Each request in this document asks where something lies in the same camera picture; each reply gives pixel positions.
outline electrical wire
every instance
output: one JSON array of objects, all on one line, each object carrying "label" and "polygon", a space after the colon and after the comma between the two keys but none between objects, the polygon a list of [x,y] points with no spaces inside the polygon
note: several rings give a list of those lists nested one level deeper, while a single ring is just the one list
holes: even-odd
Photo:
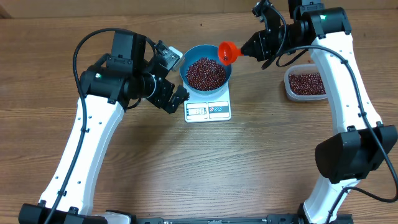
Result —
[{"label": "electrical wire", "polygon": [[395,172],[394,166],[392,165],[392,163],[391,163],[387,153],[385,152],[385,150],[384,150],[379,138],[376,136],[376,133],[374,132],[372,126],[369,123],[368,118],[366,117],[366,112],[365,112],[363,104],[362,104],[362,98],[361,98],[361,94],[359,92],[358,83],[356,81],[356,78],[355,78],[355,75],[354,75],[354,71],[352,70],[352,68],[349,65],[348,61],[343,56],[341,56],[339,53],[335,52],[334,50],[329,49],[327,47],[318,46],[318,45],[305,45],[305,46],[300,46],[300,47],[294,47],[292,49],[289,49],[289,50],[286,50],[286,51],[280,53],[280,55],[287,54],[289,52],[294,52],[296,50],[302,50],[302,49],[324,50],[324,51],[329,52],[332,55],[336,56],[337,58],[339,58],[341,60],[342,64],[345,65],[345,67],[347,68],[347,70],[348,70],[348,72],[349,72],[349,74],[351,76],[352,82],[353,82],[353,86],[354,86],[354,90],[355,90],[355,94],[356,94],[356,99],[358,101],[358,107],[359,107],[360,115],[361,115],[366,127],[368,128],[369,132],[371,133],[371,136],[374,139],[377,147],[382,152],[383,158],[386,161],[386,164],[387,164],[387,166],[388,166],[388,168],[390,170],[390,173],[391,173],[392,178],[394,179],[394,183],[396,185],[396,195],[393,198],[391,198],[391,199],[378,197],[378,196],[376,196],[376,195],[374,195],[372,193],[369,193],[369,192],[367,192],[367,191],[365,191],[365,190],[363,190],[361,188],[358,188],[358,187],[344,187],[343,190],[340,192],[338,198],[335,200],[334,204],[332,205],[332,208],[329,211],[328,218],[326,219],[326,223],[329,223],[330,218],[331,218],[333,212],[335,211],[339,201],[343,197],[344,193],[345,192],[348,193],[349,190],[356,190],[356,191],[361,192],[362,194],[365,194],[365,195],[367,195],[367,196],[369,196],[369,197],[371,197],[373,199],[376,199],[376,200],[378,200],[380,202],[386,202],[386,203],[396,202],[398,200],[398,177],[397,177],[397,173]]},{"label": "electrical wire", "polygon": [[[278,16],[279,16],[280,18],[283,18],[282,14],[274,7],[273,4],[271,4],[270,8],[271,8],[276,14],[278,14]],[[284,37],[283,37],[283,39],[282,39],[282,42],[280,43],[279,49],[278,49],[278,51],[276,52],[276,54],[279,54],[279,52],[282,50],[282,48],[283,48],[284,45],[285,45],[285,39],[286,39],[286,34],[287,34],[287,26],[286,26],[286,21],[285,21],[285,19],[282,19],[282,23],[284,24]]]},{"label": "electrical wire", "polygon": [[83,93],[83,90],[81,89],[81,85],[80,85],[80,81],[79,81],[79,76],[78,76],[77,68],[76,68],[77,55],[78,55],[78,53],[79,53],[79,50],[80,50],[81,46],[82,46],[90,37],[92,37],[92,36],[94,36],[94,35],[96,35],[96,34],[100,34],[100,33],[102,33],[102,32],[107,32],[107,31],[115,31],[115,32],[120,31],[120,32],[127,32],[127,33],[130,33],[130,34],[135,34],[133,31],[126,30],[126,29],[120,29],[120,28],[105,28],[105,29],[100,29],[100,30],[97,30],[97,31],[94,31],[94,32],[88,34],[85,38],[83,38],[83,39],[80,41],[80,43],[77,45],[77,47],[76,47],[76,49],[75,49],[75,53],[73,53],[73,64],[72,64],[72,67],[73,67],[73,76],[75,77],[75,82],[76,82],[77,90],[78,90],[78,92],[79,92],[79,96],[80,96],[80,100],[81,100],[81,110],[82,110],[82,112],[83,112],[83,124],[82,124],[82,126],[81,126],[81,134],[80,134],[79,141],[78,141],[78,144],[77,144],[77,147],[76,147],[75,155],[73,156],[73,159],[72,159],[72,161],[71,161],[71,163],[70,163],[70,167],[69,167],[69,169],[68,169],[68,172],[67,172],[67,174],[66,174],[66,176],[65,176],[65,179],[63,180],[61,189],[58,191],[58,196],[57,196],[57,198],[55,199],[55,202],[54,202],[54,204],[53,204],[53,206],[52,206],[52,208],[51,208],[51,211],[50,211],[49,215],[47,216],[46,220],[44,221],[44,224],[49,224],[49,223],[50,223],[51,218],[53,217],[53,215],[54,215],[54,213],[55,213],[55,211],[56,211],[56,209],[57,209],[57,207],[58,207],[58,205],[59,205],[59,203],[60,203],[60,201],[61,201],[61,198],[62,198],[62,196],[64,195],[64,192],[65,192],[65,189],[66,189],[66,187],[67,187],[67,185],[68,185],[68,181],[69,181],[70,176],[71,176],[71,174],[72,174],[73,168],[75,167],[76,161],[77,161],[77,159],[78,159],[78,156],[79,156],[79,153],[80,153],[80,149],[81,149],[81,145],[83,144],[83,140],[84,140],[85,133],[86,133],[86,126],[87,126],[87,108],[86,108],[85,95],[84,95],[84,93]]},{"label": "electrical wire", "polygon": [[138,100],[133,105],[128,106],[126,110],[134,109],[141,103],[142,96],[144,95],[144,85],[145,85],[144,77],[141,76],[141,94],[138,96]]},{"label": "electrical wire", "polygon": [[297,59],[299,59],[303,54],[305,54],[306,52],[308,51],[308,49],[304,49],[303,51],[301,51],[300,53],[298,53],[296,56],[294,56],[294,58],[292,59],[292,60],[290,60],[289,62],[287,62],[286,64],[284,64],[284,65],[279,65],[279,60],[280,60],[280,58],[282,57],[282,55],[281,56],[279,56],[279,58],[278,58],[278,60],[276,60],[276,66],[278,66],[278,67],[286,67],[286,66],[288,66],[288,65],[291,65],[291,64],[293,64]]},{"label": "electrical wire", "polygon": [[143,74],[146,74],[146,73],[149,73],[150,71],[152,71],[152,69],[155,67],[155,59],[156,59],[155,42],[150,40],[150,38],[148,38],[148,37],[146,37],[145,40],[148,42],[150,47],[152,47],[152,51],[154,52],[154,56],[153,56],[151,62],[149,63],[149,65],[142,70]]}]

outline kidney bean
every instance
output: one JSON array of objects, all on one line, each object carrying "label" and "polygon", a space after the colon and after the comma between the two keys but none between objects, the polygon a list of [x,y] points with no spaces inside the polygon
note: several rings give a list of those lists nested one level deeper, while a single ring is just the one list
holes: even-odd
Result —
[{"label": "kidney bean", "polygon": [[186,78],[188,84],[197,90],[210,91],[226,81],[226,70],[216,60],[201,58],[189,66]]},{"label": "kidney bean", "polygon": [[290,89],[297,95],[324,95],[325,87],[319,73],[289,75]]}]

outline white scale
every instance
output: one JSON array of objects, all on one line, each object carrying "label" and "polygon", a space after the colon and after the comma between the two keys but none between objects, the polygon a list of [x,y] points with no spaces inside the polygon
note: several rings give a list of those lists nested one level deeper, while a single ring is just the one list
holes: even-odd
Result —
[{"label": "white scale", "polygon": [[183,84],[189,92],[189,100],[184,101],[185,121],[188,123],[229,121],[231,119],[231,101],[228,83],[216,93],[202,95]]}]

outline blue bowl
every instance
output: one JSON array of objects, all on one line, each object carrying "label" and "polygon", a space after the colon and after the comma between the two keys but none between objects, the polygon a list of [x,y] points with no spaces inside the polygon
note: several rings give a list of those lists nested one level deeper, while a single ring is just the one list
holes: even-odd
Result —
[{"label": "blue bowl", "polygon": [[[186,85],[188,85],[190,87],[190,89],[192,91],[194,91],[195,93],[199,93],[201,95],[211,95],[213,93],[216,93],[216,92],[220,91],[228,83],[228,80],[231,78],[232,65],[223,65],[220,62],[220,60],[218,59],[217,51],[218,51],[218,47],[213,46],[213,45],[203,44],[203,45],[198,45],[185,53],[185,62],[180,67],[180,75],[181,75],[181,78],[184,81],[184,83]],[[192,87],[188,84],[188,80],[187,80],[186,76],[187,76],[187,70],[188,70],[189,66],[191,66],[193,63],[195,63],[197,60],[199,60],[203,57],[216,60],[217,63],[224,66],[224,68],[226,70],[225,82],[219,88],[217,88],[215,90],[201,91],[201,90],[195,89],[194,87]]]}]

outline wood grain surface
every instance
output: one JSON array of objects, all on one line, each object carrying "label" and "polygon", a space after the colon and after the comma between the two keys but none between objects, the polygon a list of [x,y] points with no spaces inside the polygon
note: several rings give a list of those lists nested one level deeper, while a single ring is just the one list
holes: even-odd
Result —
[{"label": "wood grain surface", "polygon": [[[369,97],[383,122],[397,125],[398,10],[348,16]],[[37,203],[52,178],[75,119],[72,53],[86,34],[104,27],[162,39],[182,52],[224,40],[242,45],[263,29],[251,13],[0,20],[0,223],[17,223],[21,205]],[[90,39],[78,70],[110,52],[112,39],[112,33]],[[301,63],[312,63],[308,54]],[[253,58],[240,58],[229,83],[228,122],[187,124],[182,107],[169,115],[148,102],[128,111],[99,173],[95,212],[164,218],[295,213],[318,179],[314,148],[332,136],[332,126],[327,101],[287,99],[285,71],[261,70]],[[182,82],[179,73],[168,79]],[[397,147],[390,157],[398,167]],[[385,163],[359,186],[394,194]],[[356,223],[397,223],[398,204],[352,192],[340,213],[353,214]]]},{"label": "wood grain surface", "polygon": [[[259,0],[0,0],[12,18],[250,12]],[[271,1],[288,11],[287,0]],[[326,7],[395,9],[396,0],[322,0]]]}]

